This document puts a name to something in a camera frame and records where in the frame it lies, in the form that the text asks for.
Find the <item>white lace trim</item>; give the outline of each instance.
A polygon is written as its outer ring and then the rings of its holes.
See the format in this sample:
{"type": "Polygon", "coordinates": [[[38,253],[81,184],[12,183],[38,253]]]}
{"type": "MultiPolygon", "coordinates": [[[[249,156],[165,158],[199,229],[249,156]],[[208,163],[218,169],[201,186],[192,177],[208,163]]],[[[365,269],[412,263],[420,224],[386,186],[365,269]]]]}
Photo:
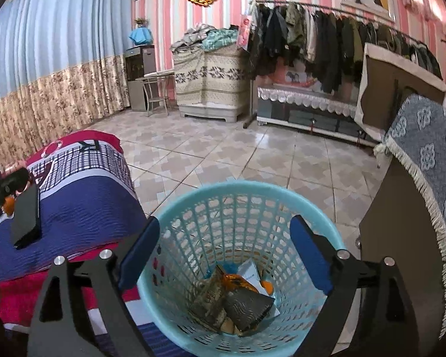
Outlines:
{"type": "Polygon", "coordinates": [[[343,114],[353,118],[355,116],[356,106],[353,104],[343,103],[332,99],[327,99],[322,96],[317,96],[313,93],[305,93],[290,89],[258,87],[258,95],[261,99],[270,99],[273,102],[279,101],[281,103],[295,103],[305,107],[312,107],[329,113],[343,114]]]}

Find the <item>hanging clothes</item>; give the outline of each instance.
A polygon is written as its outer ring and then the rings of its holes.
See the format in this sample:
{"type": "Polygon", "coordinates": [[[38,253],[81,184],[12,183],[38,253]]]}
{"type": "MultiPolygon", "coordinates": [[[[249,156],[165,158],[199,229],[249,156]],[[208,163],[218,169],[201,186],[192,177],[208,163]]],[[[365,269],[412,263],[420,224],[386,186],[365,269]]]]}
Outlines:
{"type": "Polygon", "coordinates": [[[331,93],[338,90],[344,75],[359,81],[365,45],[370,43],[409,58],[442,79],[439,63],[426,46],[416,41],[410,46],[403,33],[382,23],[358,22],[348,12],[348,17],[336,18],[297,3],[274,9],[253,7],[256,26],[248,48],[250,77],[275,72],[280,57],[289,66],[301,59],[305,72],[320,81],[322,91],[331,93]]]}
{"type": "Polygon", "coordinates": [[[343,72],[345,75],[351,75],[353,69],[353,57],[355,46],[353,40],[353,29],[348,17],[343,18],[342,26],[342,47],[343,47],[343,72]]]}
{"type": "Polygon", "coordinates": [[[289,3],[286,11],[286,24],[288,28],[287,44],[289,46],[303,47],[305,43],[305,30],[301,13],[294,3],[289,3]]]}
{"type": "Polygon", "coordinates": [[[308,36],[307,36],[307,49],[306,49],[306,60],[313,63],[315,60],[316,46],[317,46],[317,23],[314,17],[309,11],[306,13],[307,23],[308,23],[308,36]]]}

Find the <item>floral curtain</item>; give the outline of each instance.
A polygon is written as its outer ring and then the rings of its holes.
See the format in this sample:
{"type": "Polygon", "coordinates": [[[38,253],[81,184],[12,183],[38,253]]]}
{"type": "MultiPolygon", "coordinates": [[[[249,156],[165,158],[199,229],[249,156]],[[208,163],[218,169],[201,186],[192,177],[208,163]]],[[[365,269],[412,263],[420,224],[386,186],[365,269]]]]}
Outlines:
{"type": "Polygon", "coordinates": [[[0,167],[129,106],[131,0],[7,0],[0,9],[0,167]]]}

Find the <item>fringe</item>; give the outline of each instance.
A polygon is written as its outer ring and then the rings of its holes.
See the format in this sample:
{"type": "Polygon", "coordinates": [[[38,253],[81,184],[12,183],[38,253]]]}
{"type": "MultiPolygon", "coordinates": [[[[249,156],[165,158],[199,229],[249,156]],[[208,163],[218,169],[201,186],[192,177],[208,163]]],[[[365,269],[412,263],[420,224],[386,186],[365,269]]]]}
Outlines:
{"type": "Polygon", "coordinates": [[[431,223],[436,233],[436,239],[438,241],[438,248],[441,252],[441,258],[443,260],[443,272],[442,280],[444,286],[444,303],[445,310],[443,316],[443,323],[441,325],[441,332],[439,338],[443,337],[446,332],[446,222],[443,217],[443,213],[439,209],[438,202],[434,197],[433,190],[426,181],[420,168],[412,161],[412,159],[398,146],[396,141],[387,134],[385,141],[377,145],[373,150],[377,160],[379,156],[383,157],[388,152],[393,154],[399,162],[405,167],[408,173],[413,178],[416,188],[423,196],[426,208],[428,209],[431,217],[431,223]]]}

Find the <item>laundry basket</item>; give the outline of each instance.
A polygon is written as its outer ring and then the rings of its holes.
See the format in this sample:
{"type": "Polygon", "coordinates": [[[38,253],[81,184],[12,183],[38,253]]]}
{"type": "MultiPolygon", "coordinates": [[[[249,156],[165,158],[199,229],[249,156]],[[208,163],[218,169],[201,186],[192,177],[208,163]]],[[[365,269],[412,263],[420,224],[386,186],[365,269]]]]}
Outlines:
{"type": "Polygon", "coordinates": [[[317,290],[289,235],[300,214],[311,229],[345,248],[340,235],[313,203],[287,189],[253,181],[229,181],[192,191],[157,218],[160,240],[137,287],[157,327],[197,356],[288,357],[300,346],[326,296],[317,290]],[[188,307],[194,283],[218,264],[252,258],[272,282],[280,315],[265,319],[256,334],[213,333],[195,322],[188,307]]]}

